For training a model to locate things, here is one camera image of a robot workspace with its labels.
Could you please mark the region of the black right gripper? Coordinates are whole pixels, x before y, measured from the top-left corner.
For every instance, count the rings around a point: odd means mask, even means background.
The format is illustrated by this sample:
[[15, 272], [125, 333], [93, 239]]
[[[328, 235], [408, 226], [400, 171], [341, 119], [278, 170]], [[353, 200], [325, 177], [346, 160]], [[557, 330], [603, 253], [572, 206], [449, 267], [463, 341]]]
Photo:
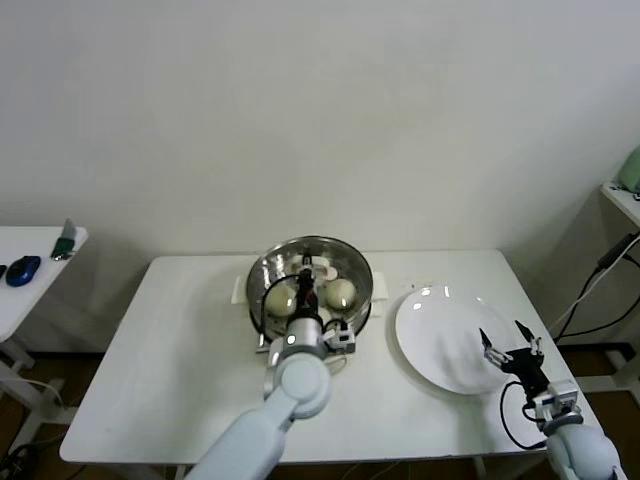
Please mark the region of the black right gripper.
[[549, 385], [549, 380], [542, 370], [542, 338], [518, 320], [515, 324], [526, 340], [527, 347], [509, 351], [508, 354], [501, 352], [493, 346], [484, 330], [480, 328], [483, 355], [502, 372], [515, 375], [522, 383], [527, 398], [535, 398], [544, 393]]

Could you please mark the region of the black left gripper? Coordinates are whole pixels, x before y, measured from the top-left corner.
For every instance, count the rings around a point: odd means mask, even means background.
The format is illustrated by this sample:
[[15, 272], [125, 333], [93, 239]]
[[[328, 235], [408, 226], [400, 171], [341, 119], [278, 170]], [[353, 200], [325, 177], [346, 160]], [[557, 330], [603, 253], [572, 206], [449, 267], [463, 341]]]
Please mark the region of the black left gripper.
[[309, 252], [305, 252], [302, 255], [301, 265], [303, 268], [298, 272], [294, 319], [311, 318], [315, 321], [320, 321], [318, 299], [314, 291], [316, 274], [312, 269], [313, 256]]

